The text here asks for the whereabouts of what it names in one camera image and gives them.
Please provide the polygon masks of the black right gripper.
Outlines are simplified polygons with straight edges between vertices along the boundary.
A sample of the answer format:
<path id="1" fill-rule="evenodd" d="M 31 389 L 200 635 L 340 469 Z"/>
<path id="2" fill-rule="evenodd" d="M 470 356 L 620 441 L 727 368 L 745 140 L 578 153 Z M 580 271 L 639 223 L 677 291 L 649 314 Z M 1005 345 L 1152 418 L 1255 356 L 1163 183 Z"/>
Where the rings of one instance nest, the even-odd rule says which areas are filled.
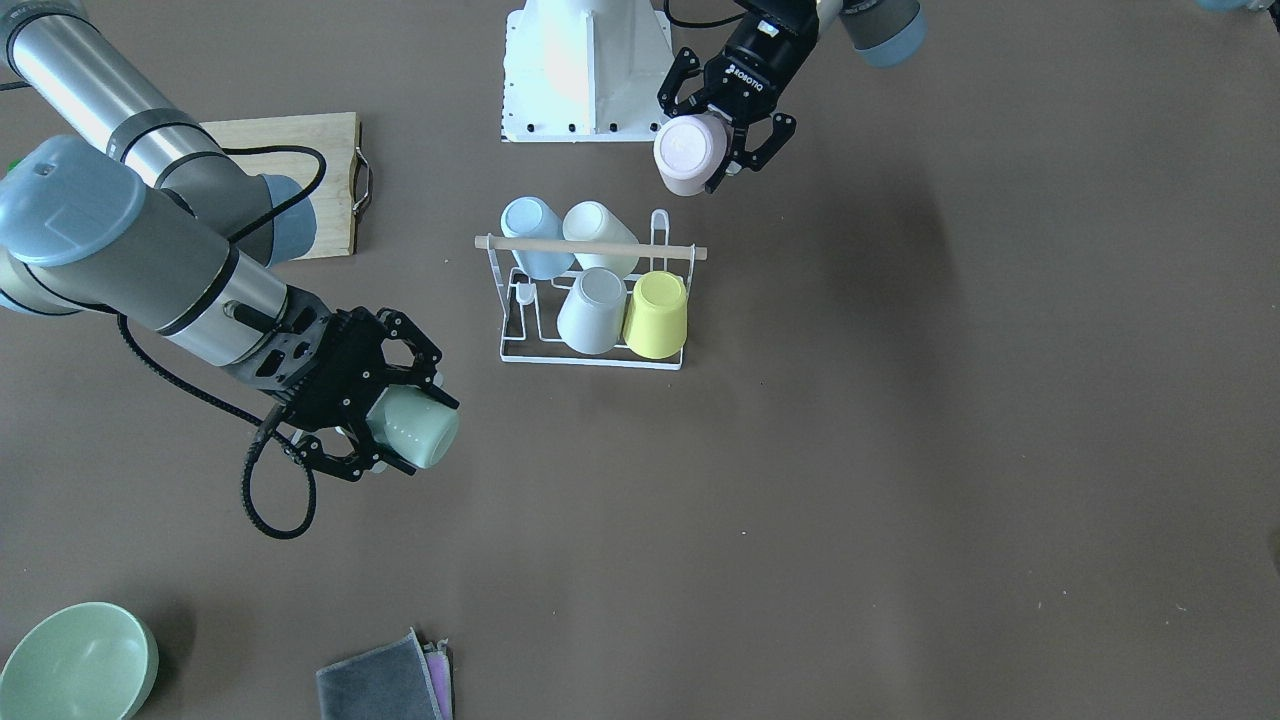
<path id="1" fill-rule="evenodd" d="M 284 420 L 302 429 L 288 439 L 285 455 L 311 482 L 317 474 L 355 483 L 388 468 L 408 477 L 419 471 L 372 438 L 349 438 L 349 452 L 338 456 L 303 432 L 340 427 L 355 433 L 367 425 L 388 386 L 416 388 L 444 407 L 460 409 L 440 382 L 442 350 L 399 310 L 333 311 L 314 293 L 289 290 L 276 318 L 236 300 L 225 304 L 225 315 L 238 329 L 262 332 L 256 350 L 228 372 L 274 397 L 285 410 Z M 381 347 L 387 342 L 402 346 L 410 360 L 387 361 Z"/>

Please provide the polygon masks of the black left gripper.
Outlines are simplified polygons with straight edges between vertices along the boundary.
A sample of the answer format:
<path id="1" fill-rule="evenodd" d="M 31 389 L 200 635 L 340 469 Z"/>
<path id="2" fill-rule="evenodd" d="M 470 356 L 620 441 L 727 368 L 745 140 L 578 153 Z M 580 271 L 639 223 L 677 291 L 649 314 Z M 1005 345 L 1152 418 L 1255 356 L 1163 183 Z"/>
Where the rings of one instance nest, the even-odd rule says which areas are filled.
<path id="1" fill-rule="evenodd" d="M 722 51 L 707 63 L 705 77 L 695 51 L 681 47 L 657 92 L 660 110 L 669 119 L 713 109 L 730 123 L 730 145 L 705 182 L 707 193 L 714 193 L 726 176 L 763 169 L 794 137 L 796 119 L 773 111 L 819 38 L 814 1 L 741 1 L 740 5 L 745 14 Z M 690 79 L 705 79 L 705 87 L 681 96 Z M 749 126 L 769 115 L 769 137 L 756 149 L 748 149 Z"/>

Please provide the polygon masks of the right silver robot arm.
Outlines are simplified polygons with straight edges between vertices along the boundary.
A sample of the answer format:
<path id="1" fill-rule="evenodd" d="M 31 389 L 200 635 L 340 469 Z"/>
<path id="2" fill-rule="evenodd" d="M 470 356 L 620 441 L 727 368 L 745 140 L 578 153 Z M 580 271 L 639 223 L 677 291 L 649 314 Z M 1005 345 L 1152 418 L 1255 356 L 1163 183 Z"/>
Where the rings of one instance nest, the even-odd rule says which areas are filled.
<path id="1" fill-rule="evenodd" d="M 8 65 L 74 128 L 3 178 L 3 304 L 116 313 L 276 401 L 303 464 L 347 480 L 439 462 L 458 402 L 402 313 L 330 310 L 273 268 L 317 234 L 310 195 L 251 176 L 78 1 L 5 1 Z"/>

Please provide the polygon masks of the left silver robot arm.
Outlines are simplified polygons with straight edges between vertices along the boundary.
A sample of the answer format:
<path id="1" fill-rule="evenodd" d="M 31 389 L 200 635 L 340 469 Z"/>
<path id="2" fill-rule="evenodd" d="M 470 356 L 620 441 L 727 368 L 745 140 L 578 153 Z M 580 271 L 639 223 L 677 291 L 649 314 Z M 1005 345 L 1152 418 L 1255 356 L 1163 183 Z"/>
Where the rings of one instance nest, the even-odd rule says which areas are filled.
<path id="1" fill-rule="evenodd" d="M 724 46 L 703 61 L 676 53 L 657 101 L 667 117 L 653 142 L 667 190 L 713 193 L 722 179 L 760 170 L 794 137 L 797 122 L 778 111 L 783 91 L 826 31 L 840 23 L 868 65 L 895 67 L 923 44 L 918 1 L 742 1 Z"/>

